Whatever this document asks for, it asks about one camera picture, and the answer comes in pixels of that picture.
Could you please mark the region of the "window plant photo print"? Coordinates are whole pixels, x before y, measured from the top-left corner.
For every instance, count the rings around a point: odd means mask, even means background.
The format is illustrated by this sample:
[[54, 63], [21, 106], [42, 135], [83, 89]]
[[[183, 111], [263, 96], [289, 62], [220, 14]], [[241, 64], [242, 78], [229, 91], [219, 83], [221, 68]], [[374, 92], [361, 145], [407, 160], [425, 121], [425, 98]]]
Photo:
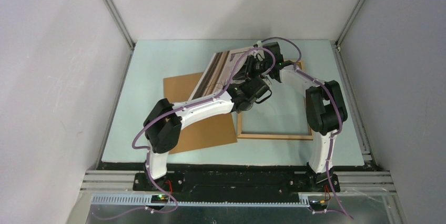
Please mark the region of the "window plant photo print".
[[224, 89], [233, 69], [236, 70], [236, 73], [240, 70], [245, 70], [245, 62], [249, 56], [253, 56], [251, 54], [253, 51], [251, 51], [240, 62], [238, 62], [238, 60], [246, 51], [250, 49], [250, 47], [244, 47], [214, 53], [210, 63], [199, 79], [199, 82], [189, 96], [189, 100], [207, 96], [215, 92], [220, 92], [222, 89]]

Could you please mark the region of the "right aluminium corner profile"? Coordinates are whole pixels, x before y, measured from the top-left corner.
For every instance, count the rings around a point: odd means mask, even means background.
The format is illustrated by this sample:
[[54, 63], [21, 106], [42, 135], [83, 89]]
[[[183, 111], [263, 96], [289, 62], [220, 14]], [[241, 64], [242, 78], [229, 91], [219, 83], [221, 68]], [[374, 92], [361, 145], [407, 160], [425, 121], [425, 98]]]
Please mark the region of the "right aluminium corner profile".
[[338, 38], [336, 39], [336, 46], [339, 50], [365, 3], [366, 0], [357, 0], [356, 3], [354, 4], [349, 17], [347, 18], [345, 24], [343, 25], [341, 32], [338, 35]]

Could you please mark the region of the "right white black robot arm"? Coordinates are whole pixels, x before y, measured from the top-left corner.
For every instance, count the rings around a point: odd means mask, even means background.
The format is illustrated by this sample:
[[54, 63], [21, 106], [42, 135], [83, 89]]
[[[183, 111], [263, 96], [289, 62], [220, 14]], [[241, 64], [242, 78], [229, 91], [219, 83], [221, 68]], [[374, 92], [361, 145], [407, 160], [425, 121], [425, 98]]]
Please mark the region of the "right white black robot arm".
[[248, 111], [254, 104], [266, 101], [263, 95], [270, 91], [267, 81], [272, 79], [292, 87], [305, 98], [306, 120], [313, 133], [315, 147], [307, 163], [306, 185], [320, 191], [331, 183], [332, 153], [336, 137], [342, 132], [348, 118], [340, 84], [324, 82], [306, 73], [299, 61], [284, 60], [277, 42], [259, 41], [243, 54], [244, 65], [234, 79], [238, 97], [235, 111]]

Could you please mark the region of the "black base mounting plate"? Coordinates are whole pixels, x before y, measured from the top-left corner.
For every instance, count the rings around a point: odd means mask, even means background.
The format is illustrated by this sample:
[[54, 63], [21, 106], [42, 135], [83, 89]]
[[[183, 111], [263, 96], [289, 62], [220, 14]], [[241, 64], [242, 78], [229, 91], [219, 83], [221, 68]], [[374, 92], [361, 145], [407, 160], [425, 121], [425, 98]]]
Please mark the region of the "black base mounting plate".
[[181, 202], [295, 203], [304, 192], [340, 192], [338, 176], [309, 166], [168, 164], [156, 184]]

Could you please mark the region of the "front aluminium rail frame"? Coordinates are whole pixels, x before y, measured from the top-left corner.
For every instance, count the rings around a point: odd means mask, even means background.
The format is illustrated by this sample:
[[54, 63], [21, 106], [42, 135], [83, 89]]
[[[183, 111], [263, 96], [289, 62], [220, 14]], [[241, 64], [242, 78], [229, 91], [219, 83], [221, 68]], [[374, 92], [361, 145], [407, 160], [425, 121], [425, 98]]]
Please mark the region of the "front aluminium rail frame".
[[[137, 171], [88, 170], [80, 192], [131, 194]], [[343, 195], [395, 196], [396, 187], [388, 171], [337, 171]]]

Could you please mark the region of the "brown cardboard backing board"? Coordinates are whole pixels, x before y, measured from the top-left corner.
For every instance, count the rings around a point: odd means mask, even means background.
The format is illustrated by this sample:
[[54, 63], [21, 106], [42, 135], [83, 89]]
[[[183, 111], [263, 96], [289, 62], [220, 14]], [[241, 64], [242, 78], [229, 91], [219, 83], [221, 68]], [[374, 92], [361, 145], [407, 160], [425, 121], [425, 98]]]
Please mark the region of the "brown cardboard backing board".
[[[163, 79], [164, 97], [171, 103], [187, 101], [202, 73], [193, 73]], [[196, 122], [183, 129], [179, 141], [169, 153], [217, 147], [237, 142], [231, 114], [217, 115]]]

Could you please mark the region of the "aluminium corner profile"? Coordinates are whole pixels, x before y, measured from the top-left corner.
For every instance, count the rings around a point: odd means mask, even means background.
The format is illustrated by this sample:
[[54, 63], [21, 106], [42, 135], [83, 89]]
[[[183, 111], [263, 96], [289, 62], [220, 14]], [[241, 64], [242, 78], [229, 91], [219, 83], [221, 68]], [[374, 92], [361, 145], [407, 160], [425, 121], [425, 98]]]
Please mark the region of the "aluminium corner profile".
[[345, 24], [343, 25], [341, 32], [338, 35], [338, 38], [336, 39], [336, 46], [339, 50], [365, 3], [366, 0], [357, 0], [356, 3], [354, 4], [349, 17], [347, 18]]
[[130, 50], [134, 50], [136, 42], [132, 38], [124, 19], [122, 18], [116, 4], [114, 3], [114, 0], [102, 0], [105, 4], [105, 7], [107, 8], [112, 20], [114, 21], [115, 25], [117, 26], [120, 34], [122, 35], [123, 39], [125, 40], [128, 48]]

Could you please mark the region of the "wooden picture frame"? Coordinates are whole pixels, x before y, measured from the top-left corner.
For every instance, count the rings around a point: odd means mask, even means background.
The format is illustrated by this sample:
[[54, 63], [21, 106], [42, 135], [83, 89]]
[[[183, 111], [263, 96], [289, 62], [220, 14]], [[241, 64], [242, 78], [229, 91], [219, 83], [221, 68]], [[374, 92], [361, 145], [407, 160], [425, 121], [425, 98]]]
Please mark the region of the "wooden picture frame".
[[313, 140], [306, 119], [306, 101], [300, 91], [271, 77], [272, 94], [261, 104], [237, 115], [240, 139]]

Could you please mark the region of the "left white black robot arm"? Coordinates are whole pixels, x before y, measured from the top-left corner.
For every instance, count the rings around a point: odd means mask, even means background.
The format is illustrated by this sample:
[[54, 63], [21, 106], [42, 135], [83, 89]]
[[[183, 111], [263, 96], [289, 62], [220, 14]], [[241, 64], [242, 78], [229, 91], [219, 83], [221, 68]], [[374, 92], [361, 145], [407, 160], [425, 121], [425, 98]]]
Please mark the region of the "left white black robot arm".
[[183, 129], [213, 116], [248, 111], [253, 104], [264, 102], [271, 94], [267, 80], [255, 77], [182, 103], [170, 103], [166, 98], [159, 100], [143, 127], [148, 140], [146, 184], [156, 191], [164, 188], [168, 153], [177, 146]]

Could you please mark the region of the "left aluminium corner profile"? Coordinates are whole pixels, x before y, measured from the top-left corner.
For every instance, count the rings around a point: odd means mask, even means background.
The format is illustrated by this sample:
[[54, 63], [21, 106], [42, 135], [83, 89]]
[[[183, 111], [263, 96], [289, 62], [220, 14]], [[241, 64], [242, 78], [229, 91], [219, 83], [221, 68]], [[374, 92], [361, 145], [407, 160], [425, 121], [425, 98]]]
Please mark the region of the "left aluminium corner profile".
[[102, 0], [105, 4], [105, 7], [107, 8], [112, 20], [114, 21], [115, 25], [117, 26], [120, 34], [122, 35], [123, 39], [125, 40], [128, 48], [130, 50], [134, 50], [136, 42], [132, 38], [124, 19], [122, 18], [116, 4], [114, 3], [114, 0]]

